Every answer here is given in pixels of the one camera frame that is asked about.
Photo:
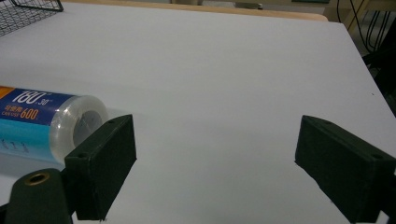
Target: blue label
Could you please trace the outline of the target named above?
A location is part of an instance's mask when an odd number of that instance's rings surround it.
[[[56,110],[72,96],[0,87],[0,119],[50,126]]]
[[[72,96],[0,86],[0,152],[54,161],[50,125]]]
[[[50,126],[0,119],[0,151],[54,161],[50,152]]]

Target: wire basket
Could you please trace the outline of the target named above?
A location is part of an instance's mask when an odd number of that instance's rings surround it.
[[[60,0],[0,0],[0,36],[63,10]]]

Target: screw hole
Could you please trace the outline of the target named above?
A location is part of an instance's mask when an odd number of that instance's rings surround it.
[[[373,154],[372,157],[376,158],[377,160],[382,160],[383,157],[381,155],[378,154]]]
[[[79,157],[80,159],[87,158],[87,157],[88,157],[88,153],[86,153],[86,152],[81,152],[81,153],[78,154],[78,157]]]
[[[48,173],[40,173],[30,176],[25,180],[25,184],[28,186],[34,186],[45,182],[50,178],[50,174]]]

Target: white table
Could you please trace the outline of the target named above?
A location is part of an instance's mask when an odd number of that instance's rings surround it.
[[[347,223],[294,163],[304,114],[396,156],[396,119],[342,24],[64,8],[0,39],[0,83],[91,94],[111,118],[134,114],[138,160],[109,224]],[[62,169],[0,155],[0,204],[46,167]]]

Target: black cable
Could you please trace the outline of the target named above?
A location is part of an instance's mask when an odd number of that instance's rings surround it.
[[[337,18],[338,18],[338,22],[341,22],[341,18],[340,18],[340,0],[337,1]]]
[[[378,45],[377,45],[376,49],[379,49],[381,47],[382,40],[384,38],[384,33],[385,33],[385,30],[387,29],[389,16],[390,16],[390,11],[385,12],[385,17],[384,17],[384,20],[383,20],[383,26],[381,25],[381,29],[380,29],[380,34],[381,35],[379,35]]]
[[[356,13],[355,6],[353,5],[352,0],[349,0],[349,2],[350,2],[350,5],[352,5],[353,14],[355,16],[355,20],[356,20],[356,23],[357,23],[358,29],[359,29],[359,35],[361,36],[361,41],[363,41],[363,45],[367,49],[367,51],[371,52],[369,50],[368,46],[365,44],[365,41],[364,41],[364,38],[363,38],[363,34],[361,33],[361,24],[359,23],[358,14]]]
[[[371,37],[372,37],[372,35],[373,35],[373,30],[374,30],[374,28],[375,28],[376,21],[378,20],[379,14],[380,14],[379,11],[376,11],[376,12],[375,12],[375,14],[374,14],[374,16],[373,16],[373,18],[372,18],[372,20],[371,20],[371,22],[370,22],[370,25],[369,25],[369,27],[368,27],[368,29],[367,29],[366,45],[369,46],[369,47],[371,47],[371,48],[373,48],[373,49],[375,48],[375,46],[373,46],[372,43],[371,43]]]
[[[378,48],[378,40],[379,40],[379,37],[381,36],[381,33],[384,30],[385,19],[386,19],[386,15],[384,16],[384,19],[382,19],[381,27],[379,28],[378,34],[376,36],[376,40],[375,40],[375,44],[374,44],[374,51],[376,51]]]

